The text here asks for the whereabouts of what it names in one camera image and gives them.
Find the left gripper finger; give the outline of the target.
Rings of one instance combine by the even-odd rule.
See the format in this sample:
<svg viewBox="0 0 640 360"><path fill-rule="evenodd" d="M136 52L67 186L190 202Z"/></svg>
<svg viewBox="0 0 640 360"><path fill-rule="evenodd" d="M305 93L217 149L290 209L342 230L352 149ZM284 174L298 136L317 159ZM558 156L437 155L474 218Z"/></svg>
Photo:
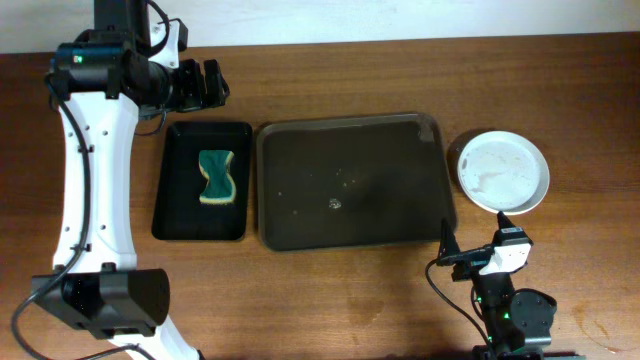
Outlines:
<svg viewBox="0 0 640 360"><path fill-rule="evenodd" d="M230 96L230 88L223 77L221 67L217 60L207 60L204 65L203 105L205 108L217 108L226 104Z"/></svg>
<svg viewBox="0 0 640 360"><path fill-rule="evenodd" d="M181 111L197 111L203 108L205 85L200 65L193 59L180 62Z"/></svg>

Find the grey-green plate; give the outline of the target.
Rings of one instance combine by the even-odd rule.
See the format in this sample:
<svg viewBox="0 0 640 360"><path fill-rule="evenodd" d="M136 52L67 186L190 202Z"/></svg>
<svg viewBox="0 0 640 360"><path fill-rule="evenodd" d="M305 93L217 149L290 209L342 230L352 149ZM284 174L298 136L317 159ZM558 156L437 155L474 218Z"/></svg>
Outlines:
<svg viewBox="0 0 640 360"><path fill-rule="evenodd" d="M460 151L456 174L462 191L474 204L507 216L537 207L551 180L538 147L507 131L488 131L469 140Z"/></svg>

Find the green yellow sponge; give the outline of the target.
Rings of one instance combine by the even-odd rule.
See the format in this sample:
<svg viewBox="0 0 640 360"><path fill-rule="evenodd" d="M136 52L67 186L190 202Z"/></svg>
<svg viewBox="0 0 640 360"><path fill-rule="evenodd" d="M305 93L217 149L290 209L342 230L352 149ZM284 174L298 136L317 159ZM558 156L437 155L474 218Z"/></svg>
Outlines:
<svg viewBox="0 0 640 360"><path fill-rule="evenodd" d="M229 150L199 152L199 170L206 180L205 188L199 196L201 204L228 205L234 202L237 188L230 173L233 160L234 153Z"/></svg>

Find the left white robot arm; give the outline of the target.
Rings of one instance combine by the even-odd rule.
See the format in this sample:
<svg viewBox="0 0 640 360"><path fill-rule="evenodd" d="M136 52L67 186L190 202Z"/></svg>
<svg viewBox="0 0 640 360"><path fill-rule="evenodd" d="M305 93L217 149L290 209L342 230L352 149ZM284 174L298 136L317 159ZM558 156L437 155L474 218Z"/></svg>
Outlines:
<svg viewBox="0 0 640 360"><path fill-rule="evenodd" d="M169 279L141 270L132 239L130 160L140 120L224 105L218 63L181 60L179 19L152 1L98 1L94 25L58 47L45 82L65 139L62 229L53 271L30 301L135 359L198 359L169 317Z"/></svg>

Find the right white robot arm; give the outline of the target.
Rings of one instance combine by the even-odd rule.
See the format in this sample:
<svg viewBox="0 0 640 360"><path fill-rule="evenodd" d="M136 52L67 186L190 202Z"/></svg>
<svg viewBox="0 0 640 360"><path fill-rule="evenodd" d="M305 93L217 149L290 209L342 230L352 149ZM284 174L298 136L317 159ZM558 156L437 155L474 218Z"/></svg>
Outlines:
<svg viewBox="0 0 640 360"><path fill-rule="evenodd" d="M527 265L533 241L502 212L490 244L453 261L452 279L472 282L487 343L475 359L542 359L551 344L556 300L540 291L516 289L511 276Z"/></svg>

